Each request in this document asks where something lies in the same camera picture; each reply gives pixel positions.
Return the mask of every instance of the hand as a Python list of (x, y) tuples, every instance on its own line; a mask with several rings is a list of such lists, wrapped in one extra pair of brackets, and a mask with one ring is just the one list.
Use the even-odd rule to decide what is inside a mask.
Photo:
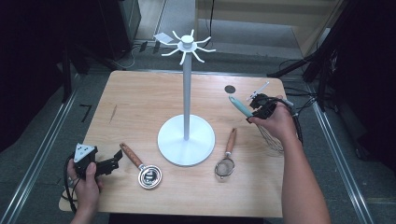
[(96, 164), (91, 162), (87, 167), (86, 178), (78, 180), (73, 160), (67, 164), (67, 173), (76, 185), (75, 191), (78, 198), (78, 210), (72, 223), (91, 223), (95, 216), (98, 203), (99, 192), (103, 187), (100, 179), (95, 180)]
[(270, 134), (279, 139), (280, 142), (288, 141), (291, 138), (297, 138), (296, 128), (288, 108), (282, 103), (276, 104), (274, 113), (268, 119), (259, 119), (251, 117), (248, 121), (261, 125), (270, 132)]

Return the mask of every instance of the round base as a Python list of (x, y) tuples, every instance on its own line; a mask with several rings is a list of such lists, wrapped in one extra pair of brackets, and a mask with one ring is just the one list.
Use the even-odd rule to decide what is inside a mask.
[(158, 147), (167, 160), (179, 166), (204, 161), (215, 146), (215, 133), (206, 120), (190, 115), (190, 138), (184, 140), (184, 115), (172, 117), (158, 133)]

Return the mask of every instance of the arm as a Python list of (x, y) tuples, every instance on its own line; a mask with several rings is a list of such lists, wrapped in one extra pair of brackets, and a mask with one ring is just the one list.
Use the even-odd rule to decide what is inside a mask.
[(279, 139), (284, 149), (282, 212), (285, 223), (331, 223), (323, 194), (296, 136), (289, 110), (277, 104), (270, 118), (250, 118), (249, 121), (266, 128)]
[(103, 185), (100, 180), (96, 183), (96, 164), (94, 162), (90, 163), (87, 168), (85, 180), (77, 179), (73, 160), (70, 160), (67, 165), (67, 173), (74, 180), (74, 184), (76, 185), (76, 194), (78, 197), (78, 210), (71, 223), (92, 223), (98, 209), (99, 191)]

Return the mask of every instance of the wooden handle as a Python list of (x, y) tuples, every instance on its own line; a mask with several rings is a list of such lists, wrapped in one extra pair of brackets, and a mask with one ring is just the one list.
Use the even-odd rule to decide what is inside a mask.
[(235, 143), (235, 138), (236, 138), (236, 128), (233, 128), (233, 130), (230, 133), (230, 137), (228, 139), (227, 147), (225, 148), (225, 153), (227, 155), (230, 155), (231, 152), (233, 151), (233, 144)]
[(120, 143), (120, 147), (122, 151), (126, 154), (126, 156), (131, 160), (134, 165), (140, 169), (140, 165), (143, 164), (143, 162), (134, 154), (134, 152), (131, 150), (130, 147), (128, 147), (125, 143)]

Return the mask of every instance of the teal handle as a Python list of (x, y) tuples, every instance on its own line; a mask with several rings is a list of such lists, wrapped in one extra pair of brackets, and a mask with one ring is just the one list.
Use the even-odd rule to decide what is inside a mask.
[(233, 97), (232, 95), (229, 95), (228, 98), (230, 99), (231, 103), (239, 110), (241, 111), (247, 118), (250, 118), (253, 116), (253, 114), (244, 106), (242, 103)]

